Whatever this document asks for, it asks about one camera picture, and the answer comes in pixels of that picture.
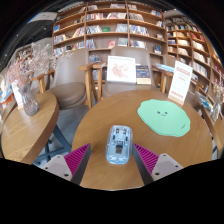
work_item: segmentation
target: framed sign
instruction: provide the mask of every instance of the framed sign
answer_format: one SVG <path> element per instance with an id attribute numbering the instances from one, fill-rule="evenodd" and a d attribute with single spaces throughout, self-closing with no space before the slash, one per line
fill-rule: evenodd
<path id="1" fill-rule="evenodd" d="M 136 83 L 135 58 L 108 56 L 107 81 Z"/>
<path id="2" fill-rule="evenodd" d="M 176 61 L 168 98 L 183 105 L 189 89 L 193 68 Z"/>

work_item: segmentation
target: green placemat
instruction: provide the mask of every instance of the green placemat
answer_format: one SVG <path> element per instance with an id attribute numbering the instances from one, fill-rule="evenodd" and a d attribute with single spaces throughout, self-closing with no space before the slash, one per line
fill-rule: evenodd
<path id="1" fill-rule="evenodd" d="M 190 119 L 176 104 L 162 100 L 141 103 L 138 115 L 157 134 L 181 137 L 190 130 Z"/>

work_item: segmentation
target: white sign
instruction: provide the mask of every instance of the white sign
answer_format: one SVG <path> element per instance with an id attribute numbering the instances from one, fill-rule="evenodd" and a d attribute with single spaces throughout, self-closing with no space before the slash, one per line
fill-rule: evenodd
<path id="1" fill-rule="evenodd" d="M 135 58 L 108 56 L 107 81 L 136 83 Z"/>
<path id="2" fill-rule="evenodd" d="M 168 98 L 184 104 L 189 89 L 193 68 L 176 61 L 172 84 L 170 87 Z"/>
<path id="3" fill-rule="evenodd" d="M 22 96 L 19 92 L 19 88 L 17 87 L 17 84 L 15 81 L 12 82 L 12 90 L 13 90 L 14 96 L 16 98 L 18 109 L 23 108 Z"/>

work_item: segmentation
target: wooden chair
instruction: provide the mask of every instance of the wooden chair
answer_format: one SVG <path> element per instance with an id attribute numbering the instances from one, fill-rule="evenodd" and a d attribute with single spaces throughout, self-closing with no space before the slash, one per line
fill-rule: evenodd
<path id="1" fill-rule="evenodd" d="M 43 93 L 46 91 L 44 77 L 49 74 L 54 77 L 52 86 L 47 92 L 56 96 L 61 110 L 82 104 L 88 105 L 90 109 L 92 107 L 91 91 L 97 100 L 95 84 L 91 75 L 94 63 L 89 63 L 89 51 L 86 48 L 71 53 L 70 57 L 58 62 L 58 69 L 55 72 L 51 70 L 48 74 L 42 74 L 33 80 L 38 81 L 40 92 Z"/>
<path id="2" fill-rule="evenodd" d="M 173 58 L 168 54 L 163 55 L 163 64 L 164 65 L 174 68 L 176 61 L 181 61 L 181 60 L 179 58 Z M 156 66 L 152 66 L 152 68 L 157 69 L 159 71 L 159 74 L 156 78 L 155 86 L 157 87 L 159 82 L 161 82 L 160 91 L 162 93 L 165 93 L 165 92 L 168 93 L 170 90 L 172 80 L 173 80 L 173 73 L 160 70 Z M 199 92 L 200 88 L 204 88 L 204 86 L 202 84 L 200 84 L 199 82 L 195 81 L 194 79 L 191 79 L 191 80 L 196 85 L 195 91 Z M 198 111 L 200 109 L 200 103 L 198 102 L 197 97 L 195 96 L 195 94 L 193 92 L 188 90 L 185 101 L 188 104 L 190 104 L 196 111 Z"/>
<path id="3" fill-rule="evenodd" d="M 134 47 L 121 47 L 115 46 L 111 49 L 111 56 L 121 56 L 121 57 L 131 57 L 135 58 L 136 64 L 148 65 L 150 75 L 151 75 L 151 85 L 137 85 L 137 84 L 127 84 L 127 83 L 110 83 L 106 82 L 102 85 L 102 68 L 107 65 L 107 62 L 100 62 L 93 65 L 94 69 L 97 69 L 98 75 L 98 101 L 101 98 L 107 98 L 113 94 L 130 91 L 130 90 L 154 90 L 159 91 L 155 87 L 155 82 L 153 78 L 153 73 L 151 69 L 151 61 L 149 52 L 142 48 L 134 48 Z"/>

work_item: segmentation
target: round table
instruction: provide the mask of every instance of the round table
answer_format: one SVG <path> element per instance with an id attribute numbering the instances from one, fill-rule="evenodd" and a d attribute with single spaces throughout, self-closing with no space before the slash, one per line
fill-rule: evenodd
<path id="1" fill-rule="evenodd" d="M 40 109 L 26 115 L 15 108 L 7 118 L 2 132 L 2 151 L 5 159 L 32 164 L 51 136 L 59 115 L 57 99 L 53 94 L 36 95 Z"/>
<path id="2" fill-rule="evenodd" d="M 162 136 L 152 131 L 137 114 L 141 102 L 150 99 L 174 102 L 161 92 L 127 91 L 104 99 L 85 115 L 72 144 L 72 151 L 87 143 L 91 144 L 92 154 L 80 186 L 102 190 L 144 186 L 133 155 L 124 165 L 110 164 L 106 160 L 106 142 L 113 125 L 131 127 L 133 143 L 157 154 L 167 153 L 183 167 L 212 159 L 212 140 L 208 127 L 189 104 L 181 106 L 176 103 L 190 118 L 190 131 L 182 137 Z"/>

